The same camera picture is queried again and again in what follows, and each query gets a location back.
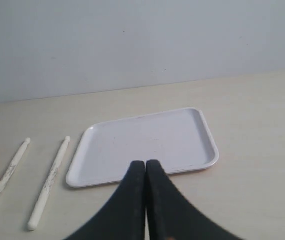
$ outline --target white table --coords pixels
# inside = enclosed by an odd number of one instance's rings
[[[66,173],[93,124],[184,107],[201,109],[220,151],[212,168],[170,177],[185,197],[245,239],[285,239],[285,71],[0,104],[0,178],[31,144],[0,197],[0,240],[63,239],[117,184],[70,189]],[[71,142],[34,232],[26,225],[65,136]]]

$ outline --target white drumstick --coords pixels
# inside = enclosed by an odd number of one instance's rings
[[[68,144],[71,140],[70,136],[66,136],[64,139],[64,142],[62,143],[59,152],[56,156],[56,159],[54,160],[52,167],[50,169],[49,176],[41,190],[40,196],[37,200],[36,206],[34,207],[34,210],[32,212],[31,218],[28,222],[28,229],[30,231],[36,230],[39,221],[42,217],[42,214],[44,212],[47,200],[49,198],[49,195],[51,194],[52,186],[55,182],[55,177],[58,173],[59,167],[63,161],[64,155],[67,151]]]
[[[16,155],[14,156],[14,158],[12,159],[6,173],[4,174],[4,176],[2,177],[1,181],[0,181],[0,195],[2,194],[3,190],[5,189],[7,183],[9,182],[9,180],[11,179],[12,175],[14,174],[17,165],[19,163],[19,161],[22,159],[28,144],[31,142],[30,138],[26,138],[24,143],[20,146],[18,152],[16,153]]]

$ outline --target wall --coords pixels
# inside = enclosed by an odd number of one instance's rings
[[[0,102],[280,69],[284,0],[0,0]]]

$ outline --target table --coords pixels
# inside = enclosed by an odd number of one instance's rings
[[[82,189],[66,184],[78,143],[91,125],[185,107],[203,111],[220,159],[208,170],[171,176],[173,183],[241,238],[285,239],[285,71],[279,71],[0,103],[0,179],[24,139],[31,138],[0,197],[0,240],[63,239],[110,198],[117,184]],[[37,230],[28,232],[65,136],[71,142],[46,209]]]

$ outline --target plastic tray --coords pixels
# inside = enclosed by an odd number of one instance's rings
[[[73,188],[120,182],[134,160],[157,159],[167,174],[209,168],[219,152],[202,112],[183,108],[93,125],[67,174]]]

